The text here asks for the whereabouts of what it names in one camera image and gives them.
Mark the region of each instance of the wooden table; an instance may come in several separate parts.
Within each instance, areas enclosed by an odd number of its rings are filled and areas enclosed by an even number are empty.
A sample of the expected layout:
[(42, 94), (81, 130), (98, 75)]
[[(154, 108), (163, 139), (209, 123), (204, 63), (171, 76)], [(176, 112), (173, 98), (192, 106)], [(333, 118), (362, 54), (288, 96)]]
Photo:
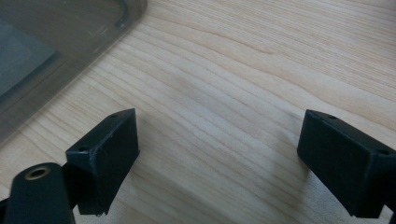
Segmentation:
[(350, 217), (298, 160), (307, 108), (396, 148), (396, 1), (150, 0), (143, 20), (1, 144), (0, 194), (108, 114), (141, 155), (77, 223), (387, 223)]

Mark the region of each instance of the screw hole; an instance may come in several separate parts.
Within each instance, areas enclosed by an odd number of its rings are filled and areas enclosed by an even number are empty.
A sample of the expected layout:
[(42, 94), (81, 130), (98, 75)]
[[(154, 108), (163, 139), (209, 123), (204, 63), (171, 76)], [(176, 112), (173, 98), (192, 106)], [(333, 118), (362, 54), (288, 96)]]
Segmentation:
[(25, 179), (36, 180), (50, 173), (50, 168), (43, 166), (35, 168), (26, 174)]
[(79, 148), (78, 148), (78, 151), (79, 151), (79, 152), (85, 152), (85, 151), (88, 151), (88, 147), (87, 147), (87, 146), (82, 146), (82, 147), (79, 147)]
[(389, 155), (390, 154), (390, 152), (385, 150), (385, 149), (379, 149), (379, 150), (377, 150), (377, 152), (380, 153), (380, 154), (384, 154), (384, 155)]

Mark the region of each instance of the wood grain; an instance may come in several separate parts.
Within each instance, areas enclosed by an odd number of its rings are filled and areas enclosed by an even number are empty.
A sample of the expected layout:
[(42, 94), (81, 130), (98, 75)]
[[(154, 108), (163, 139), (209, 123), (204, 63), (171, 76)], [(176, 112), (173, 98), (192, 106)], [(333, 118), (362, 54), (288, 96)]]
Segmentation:
[(143, 20), (1, 144), (0, 195), (108, 114), (141, 155), (78, 223), (387, 223), (350, 217), (298, 160), (307, 108), (396, 148), (396, 1), (151, 0)]

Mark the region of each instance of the black mount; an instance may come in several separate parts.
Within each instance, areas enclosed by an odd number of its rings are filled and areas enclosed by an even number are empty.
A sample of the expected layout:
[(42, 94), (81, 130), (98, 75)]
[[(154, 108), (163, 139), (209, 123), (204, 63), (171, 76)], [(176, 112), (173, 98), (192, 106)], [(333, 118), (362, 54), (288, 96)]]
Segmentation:
[(342, 120), (307, 110), (299, 157), (355, 217), (396, 210), (396, 151)]
[(67, 163), (42, 163), (19, 173), (0, 223), (75, 223), (82, 215), (108, 213), (139, 154), (134, 109), (108, 116), (66, 151)]

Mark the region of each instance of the light wood surface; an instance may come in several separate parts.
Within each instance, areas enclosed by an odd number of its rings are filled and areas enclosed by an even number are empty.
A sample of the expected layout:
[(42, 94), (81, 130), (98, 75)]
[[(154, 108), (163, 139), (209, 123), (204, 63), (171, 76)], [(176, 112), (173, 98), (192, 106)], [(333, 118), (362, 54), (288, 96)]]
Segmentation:
[(77, 223), (387, 223), (350, 217), (298, 160), (304, 111), (396, 148), (396, 1), (150, 0), (143, 20), (1, 144), (13, 176), (135, 108), (141, 155)]

